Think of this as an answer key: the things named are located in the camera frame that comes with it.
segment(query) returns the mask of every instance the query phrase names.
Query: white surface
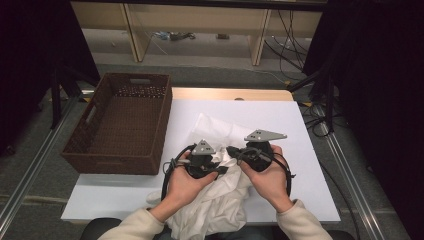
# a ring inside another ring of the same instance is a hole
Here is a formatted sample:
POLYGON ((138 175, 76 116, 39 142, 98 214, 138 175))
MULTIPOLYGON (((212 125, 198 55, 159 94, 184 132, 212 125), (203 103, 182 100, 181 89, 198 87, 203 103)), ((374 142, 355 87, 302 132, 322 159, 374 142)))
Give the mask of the white surface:
MULTIPOLYGON (((288 135, 271 141, 283 148, 291 171, 292 199, 302 199, 321 222, 340 221, 311 140, 296 102, 176 100, 172 102, 162 164, 174 158, 189 142, 200 113, 252 129, 288 135)), ((81 174, 63 212, 65 221, 90 221, 99 217, 123 219, 135 209, 148 207, 146 196, 162 188, 164 174, 157 176, 81 174)), ((256 190, 245 202, 250 224, 273 223, 275 210, 256 190)))

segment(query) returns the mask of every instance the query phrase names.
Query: handheld controller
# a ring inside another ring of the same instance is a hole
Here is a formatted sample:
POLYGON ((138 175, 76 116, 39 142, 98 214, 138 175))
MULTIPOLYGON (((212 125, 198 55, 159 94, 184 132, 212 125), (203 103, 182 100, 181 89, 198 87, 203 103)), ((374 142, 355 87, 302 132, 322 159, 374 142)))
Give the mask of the handheld controller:
POLYGON ((245 141, 248 141, 246 143, 246 148, 239 149, 233 146, 229 146, 227 147, 227 152, 228 155, 230 155, 232 158, 236 158, 238 161, 246 162, 253 170, 257 172, 264 171, 271 165, 272 162, 277 163, 281 168, 283 168, 286 174, 286 189, 287 194, 290 196, 291 179, 295 175, 291 174, 288 163, 282 155, 280 157, 284 159, 287 166, 275 159, 275 153, 271 148, 271 144, 269 143, 271 140, 285 138, 287 138, 287 135, 285 134, 256 130, 244 138, 245 141))
POLYGON ((211 172, 218 172, 219 175, 225 174, 228 167, 218 166, 218 162, 212 162, 212 154, 215 154, 215 150, 205 140, 184 148, 175 159, 171 160, 168 170, 165 172, 161 199, 165 198, 171 174, 178 166, 184 166, 187 173, 196 179, 202 178, 211 172), (190 151, 187 159, 180 159, 186 151, 190 151))

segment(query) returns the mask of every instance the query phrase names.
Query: metal rail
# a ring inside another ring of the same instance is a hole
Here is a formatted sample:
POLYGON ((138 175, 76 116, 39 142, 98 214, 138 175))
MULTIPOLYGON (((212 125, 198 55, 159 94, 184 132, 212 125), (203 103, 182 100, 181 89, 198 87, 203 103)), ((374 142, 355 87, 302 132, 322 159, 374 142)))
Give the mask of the metal rail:
POLYGON ((275 9, 323 12, 325 10, 337 11, 346 9, 345 4, 331 4, 327 1, 266 1, 266 0, 73 0, 75 2, 97 2, 97 3, 127 3, 148 5, 171 5, 171 6, 195 6, 195 7, 225 7, 225 8, 250 8, 250 9, 275 9))
POLYGON ((71 112, 73 106, 77 103, 77 101, 78 96, 70 98, 68 100, 63 109, 64 114, 62 119, 57 124, 55 129, 50 130, 49 134, 47 135, 37 154, 33 158, 30 166, 26 170, 15 191, 7 201, 6 206, 0 214, 0 240, 3 239, 4 235, 6 234, 6 231, 12 223, 12 220, 15 217, 16 213, 18 212, 22 201, 24 200, 26 194, 28 193, 35 179, 37 178, 38 173, 43 167, 44 162, 47 156, 49 155, 51 148, 54 145, 54 142, 62 129, 63 123, 67 119, 69 113, 71 112))
MULTIPOLYGON (((317 110, 319 115, 324 116, 324 110, 320 106, 317 107, 317 110)), ((328 131, 327 125, 325 123, 321 123, 321 128, 324 132, 328 131)), ((355 203, 355 206, 358 209, 358 213, 362 218, 368 235, 373 240, 386 239, 383 235, 377 218, 371 209, 371 206, 366 200, 364 193, 362 192, 362 189, 356 180, 355 174, 350 168, 349 162, 347 161, 346 156, 340 147, 335 133, 330 133, 327 136, 327 143, 330 146, 337 165, 339 166, 340 172, 346 182, 347 188, 352 196, 352 200, 355 203)))

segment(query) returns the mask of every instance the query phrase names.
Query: black cable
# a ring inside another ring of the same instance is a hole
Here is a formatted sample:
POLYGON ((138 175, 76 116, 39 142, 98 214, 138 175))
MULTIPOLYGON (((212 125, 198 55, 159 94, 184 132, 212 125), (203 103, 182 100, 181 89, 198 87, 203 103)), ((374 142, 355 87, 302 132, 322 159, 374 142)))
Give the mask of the black cable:
MULTIPOLYGON (((319 137, 319 138, 321 138, 321 137, 327 137, 327 136, 330 134, 330 132, 326 132, 326 133, 324 133, 324 134, 319 134, 319 133, 317 132, 316 127, 317 127, 320 123, 324 122, 326 119, 325 119, 325 116, 320 116, 318 113, 316 113, 316 112, 314 111, 314 106, 315 106, 315 105, 316 105, 316 104, 312 105, 311 107, 309 107, 308 109, 306 109, 306 110, 305 110, 305 112, 306 112, 307 110, 309 110, 309 114, 310 114, 310 116, 315 117, 315 119, 312 119, 312 120, 309 120, 309 121, 305 122, 305 125, 311 124, 310 126, 307 126, 307 128, 306 128, 306 129, 308 129, 308 130, 309 130, 309 129, 311 129, 312 134, 314 134, 314 136, 316 136, 316 137, 319 137)), ((333 115, 332 117, 333 117, 333 118, 337 118, 337 117, 341 117, 341 116, 342 116, 342 114, 340 114, 340 113, 336 113, 336 114, 335 114, 335 115, 333 115)))
POLYGON ((295 52, 296 52, 296 58, 297 58, 297 60, 298 60, 298 62, 299 62, 299 65, 301 65, 301 67, 303 67, 303 66, 302 66, 302 64, 301 64, 301 62, 303 63, 303 60, 302 60, 302 58, 301 58, 301 57, 300 57, 300 55, 299 55, 299 51, 297 51, 295 41, 294 41, 294 40, 292 40, 292 38, 294 38, 294 35, 293 35, 293 32, 294 32, 294 31, 293 31, 293 11, 290 11, 290 27, 289 27, 289 29, 288 29, 288 30, 287 30, 286 24, 285 24, 285 22, 284 22, 284 20, 283 20, 283 17, 281 16, 280 11, 278 11, 278 15, 279 15, 279 17, 280 17, 281 23, 283 23, 284 30, 286 31, 286 35, 287 35, 287 37, 286 37, 286 42, 284 43, 284 46, 286 46, 286 45, 287 45, 287 40, 290 40, 290 41, 292 42, 293 47, 294 47, 295 52))
POLYGON ((196 147, 196 144, 187 146, 186 148, 184 148, 178 154, 178 156, 176 158, 171 159, 171 162, 169 163, 170 165, 168 167, 168 170, 165 172, 165 178, 163 179, 161 200, 163 200, 166 197, 166 193, 168 191, 169 179, 171 178, 172 172, 176 168, 176 161, 178 161, 185 152, 187 152, 188 150, 193 150, 195 147, 196 147))
POLYGON ((296 52, 296 57, 297 57, 297 61, 299 62, 299 65, 303 68, 304 62, 302 60, 302 58, 299 55, 299 51, 296 48, 296 42, 294 40, 294 30, 293 30, 293 11, 290 11, 290 27, 289 27, 289 33, 291 33, 291 38, 290 41, 292 42, 293 48, 296 52))
POLYGON ((309 115, 305 115, 305 113, 310 109, 311 107, 307 107, 306 109, 305 109, 305 111, 303 111, 303 113, 302 113, 302 116, 309 116, 309 115))
POLYGON ((336 188, 339 191, 340 195, 342 196, 343 200, 345 201, 346 206, 349 209, 350 216, 352 217, 353 225, 355 226, 356 238, 357 238, 357 240, 360 240, 361 239, 361 235, 359 234, 358 223, 356 221, 355 215, 353 214, 353 210, 352 210, 352 207, 350 206, 349 201, 347 200, 346 196, 342 192, 342 189, 340 188, 340 186, 337 184, 336 180, 333 178, 333 176, 331 176, 331 174, 328 171, 328 169, 324 166, 324 164, 320 160, 318 160, 318 162, 319 162, 319 165, 321 166, 321 168, 324 169, 324 171, 327 173, 328 177, 330 177, 331 181, 334 183, 334 185, 336 186, 336 188))
POLYGON ((269 45, 269 43, 264 40, 265 44, 271 49, 271 51, 273 53, 275 53, 277 56, 281 58, 283 58, 285 61, 287 61, 288 63, 290 63, 291 65, 293 65, 295 68, 297 68, 298 70, 302 71, 302 68, 299 67, 298 65, 296 65, 296 63, 294 63, 293 61, 291 61, 290 59, 288 59, 287 57, 283 56, 281 53, 278 53, 273 47, 271 47, 271 45, 269 45))
MULTIPOLYGON (((275 36, 272 36, 272 38, 274 39, 274 41, 278 44, 278 45, 280 45, 281 47, 284 47, 285 48, 285 45, 283 45, 282 43, 280 43, 278 40, 277 40, 277 38, 275 37, 275 36)), ((295 52, 294 50, 291 50, 291 49, 289 49, 289 48, 286 48, 286 50, 287 51, 290 51, 290 52, 295 52)), ((299 54, 301 54, 301 55, 303 55, 303 56, 306 56, 306 54, 305 53, 302 53, 302 52, 298 52, 299 54)))
POLYGON ((274 154, 280 156, 284 160, 284 162, 287 164, 287 166, 286 166, 282 162, 278 161, 275 157, 270 157, 270 159, 273 162, 277 163, 284 170, 284 173, 286 174, 286 181, 287 181, 287 183, 286 183, 286 191, 287 191, 287 195, 290 196, 291 185, 292 185, 292 178, 294 178, 295 175, 292 175, 291 174, 289 163, 287 162, 286 158, 282 154, 279 154, 279 153, 274 153, 274 154))
POLYGON ((283 69, 281 68, 281 59, 282 59, 281 57, 280 57, 280 62, 279 62, 279 66, 280 66, 280 72, 281 72, 281 74, 282 74, 284 77, 288 78, 288 79, 296 80, 296 81, 302 81, 303 79, 289 77, 289 76, 287 76, 287 75, 284 73, 283 69))
POLYGON ((304 48, 304 47, 302 47, 302 45, 300 45, 300 43, 296 40, 296 38, 294 38, 294 41, 297 43, 297 45, 303 50, 303 51, 305 51, 305 52, 308 52, 308 49, 306 49, 306 48, 304 48))

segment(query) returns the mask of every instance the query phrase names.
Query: towel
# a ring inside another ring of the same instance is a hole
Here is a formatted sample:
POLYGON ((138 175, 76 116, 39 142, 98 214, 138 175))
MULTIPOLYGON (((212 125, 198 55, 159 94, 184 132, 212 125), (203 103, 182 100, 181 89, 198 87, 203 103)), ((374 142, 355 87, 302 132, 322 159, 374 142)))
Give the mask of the towel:
POLYGON ((228 155, 226 147, 245 147, 243 139, 251 132, 252 129, 234 123, 199 115, 187 145, 206 140, 216 151, 212 161, 219 161, 220 166, 228 167, 228 171, 166 221, 172 229, 172 238, 200 240, 218 232, 237 231, 246 224, 243 202, 249 197, 248 188, 252 184, 237 165, 237 160, 228 155))

